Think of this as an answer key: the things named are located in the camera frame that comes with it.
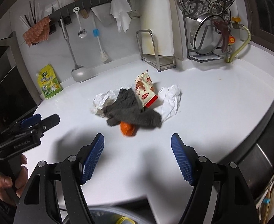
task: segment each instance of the orange fruit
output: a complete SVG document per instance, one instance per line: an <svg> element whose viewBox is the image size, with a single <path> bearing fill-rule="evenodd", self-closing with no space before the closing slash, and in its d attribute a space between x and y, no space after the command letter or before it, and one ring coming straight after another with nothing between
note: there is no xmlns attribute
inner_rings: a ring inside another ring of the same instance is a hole
<svg viewBox="0 0 274 224"><path fill-rule="evenodd" d="M120 129L125 136L132 136L135 131L135 126L126 122L120 122Z"/></svg>

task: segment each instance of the metal spoon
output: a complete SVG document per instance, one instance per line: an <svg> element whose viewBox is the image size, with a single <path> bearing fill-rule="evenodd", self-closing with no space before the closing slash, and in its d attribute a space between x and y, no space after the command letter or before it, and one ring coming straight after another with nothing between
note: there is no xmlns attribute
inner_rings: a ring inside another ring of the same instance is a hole
<svg viewBox="0 0 274 224"><path fill-rule="evenodd" d="M77 15L77 19L78 19L78 22L79 22L79 25L80 25L80 30L78 32L78 36L80 38L85 38L87 36L87 31L85 29L83 29L82 26L81 26L79 11L80 11L79 7L74 7L73 12Z"/></svg>
<svg viewBox="0 0 274 224"><path fill-rule="evenodd" d="M72 55L72 58L73 58L73 61L74 61L74 64L75 64L75 68L72 70L72 77L76 82L85 81L85 80L90 78L90 73L85 67L80 66L76 63L76 59L75 59L73 50L71 48L71 45L69 44L69 35L67 33L67 30L66 30L66 27L65 27L62 16L60 16L60 23L61 23L63 36L66 40L66 43L69 47L69 51L71 52L71 55Z"/></svg>

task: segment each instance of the yellow sauce pouch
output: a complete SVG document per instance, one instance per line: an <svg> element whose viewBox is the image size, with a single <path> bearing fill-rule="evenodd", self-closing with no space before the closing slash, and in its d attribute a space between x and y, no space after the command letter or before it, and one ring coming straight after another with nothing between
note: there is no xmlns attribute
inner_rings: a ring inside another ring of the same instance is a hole
<svg viewBox="0 0 274 224"><path fill-rule="evenodd" d="M37 82L46 99L53 97L62 90L51 65L46 65L40 70Z"/></svg>

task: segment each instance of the blue gripper pad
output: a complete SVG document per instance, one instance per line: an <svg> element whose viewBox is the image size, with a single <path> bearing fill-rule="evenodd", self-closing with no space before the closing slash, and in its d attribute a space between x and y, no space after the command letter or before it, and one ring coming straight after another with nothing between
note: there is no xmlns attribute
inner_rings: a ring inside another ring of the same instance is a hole
<svg viewBox="0 0 274 224"><path fill-rule="evenodd" d="M83 166L80 179L82 184L85 184L88 180L90 180L93 175L95 166L97 165L104 149L104 136L102 134L97 134L91 145L93 145L93 147L82 164Z"/></svg>
<svg viewBox="0 0 274 224"><path fill-rule="evenodd" d="M33 115L28 119L22 120L20 123L20 128L27 129L30 126L39 123L41 120L42 120L42 116L40 114Z"/></svg>
<svg viewBox="0 0 274 224"><path fill-rule="evenodd" d="M171 148L178 163L184 180L190 185L195 185L195 161L198 155L193 147L185 146L177 133L171 137Z"/></svg>

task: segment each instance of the human hand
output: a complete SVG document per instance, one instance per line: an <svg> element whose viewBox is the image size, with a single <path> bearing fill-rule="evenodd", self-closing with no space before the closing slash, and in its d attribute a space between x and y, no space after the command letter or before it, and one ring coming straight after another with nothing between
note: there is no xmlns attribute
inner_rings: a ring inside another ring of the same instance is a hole
<svg viewBox="0 0 274 224"><path fill-rule="evenodd" d="M21 164L26 164L27 158L22 154ZM15 186L17 188L16 194L20 197L24 191L24 188L28 182L28 169L25 166L22 166L21 172L18 178L15 181ZM11 177L0 174L0 199L5 203L15 206L14 201L8 196L6 189L12 187Z"/></svg>

